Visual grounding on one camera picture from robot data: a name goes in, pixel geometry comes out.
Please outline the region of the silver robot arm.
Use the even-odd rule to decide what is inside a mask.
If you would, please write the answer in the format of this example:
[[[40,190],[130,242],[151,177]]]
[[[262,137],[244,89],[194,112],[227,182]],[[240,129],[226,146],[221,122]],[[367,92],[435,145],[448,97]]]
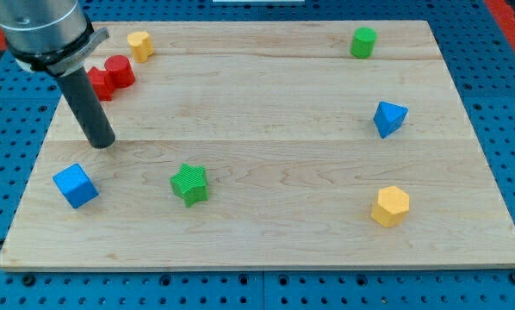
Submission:
[[[80,69],[109,38],[94,29],[78,0],[0,0],[7,48],[26,71],[63,77]]]

